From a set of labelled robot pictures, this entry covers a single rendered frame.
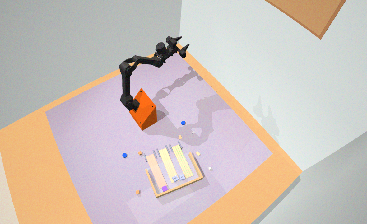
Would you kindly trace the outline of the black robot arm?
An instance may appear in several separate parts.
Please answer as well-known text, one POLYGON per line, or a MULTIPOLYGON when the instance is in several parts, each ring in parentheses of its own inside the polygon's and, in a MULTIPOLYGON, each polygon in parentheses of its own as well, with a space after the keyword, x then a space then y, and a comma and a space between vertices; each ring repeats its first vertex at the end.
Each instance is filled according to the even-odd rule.
MULTIPOLYGON (((178 47, 177 41, 173 38, 168 38, 165 42, 167 42, 170 47, 170 50, 175 50, 178 47)), ((132 95, 130 95, 130 76, 132 72, 136 69, 139 64, 153 65, 157 68, 160 68, 165 60, 170 57, 169 52, 167 51, 165 44, 163 42, 159 42, 156 45, 157 52, 155 52, 153 57, 142 57, 142 56, 133 56, 132 58, 126 59, 119 65, 119 70, 122 75, 122 88, 123 94, 121 95, 120 101, 121 103, 130 111, 134 109, 135 111, 140 106, 140 103, 135 99, 133 100, 132 95), (160 59, 160 58, 161 59, 160 59), (129 63, 135 62, 132 66, 129 63)))

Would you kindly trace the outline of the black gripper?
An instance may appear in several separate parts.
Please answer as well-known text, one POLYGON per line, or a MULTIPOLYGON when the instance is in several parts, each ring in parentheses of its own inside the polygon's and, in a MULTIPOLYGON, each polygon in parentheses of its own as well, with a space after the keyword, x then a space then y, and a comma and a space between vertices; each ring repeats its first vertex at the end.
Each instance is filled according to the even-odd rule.
MULTIPOLYGON (((166 38, 166 40, 168 39, 168 38, 170 38, 170 39, 172 39, 173 37, 167 37, 166 38)), ((182 37, 175 37, 175 38, 173 38, 174 40, 176 40, 176 41, 178 41, 178 40, 180 40, 182 37)), ((187 50, 187 48, 189 47, 189 44, 188 45, 186 45, 185 47, 182 47, 182 49, 179 49, 179 48, 177 48, 177 49, 175 49, 175 50, 170 50, 171 48, 170 47, 167 47, 167 51, 169 52, 169 54, 170 54, 170 56, 173 56, 173 54, 175 54, 175 53, 177 53, 177 52, 179 52, 179 55, 182 57, 182 58, 185 58, 186 57, 186 50, 187 50)))

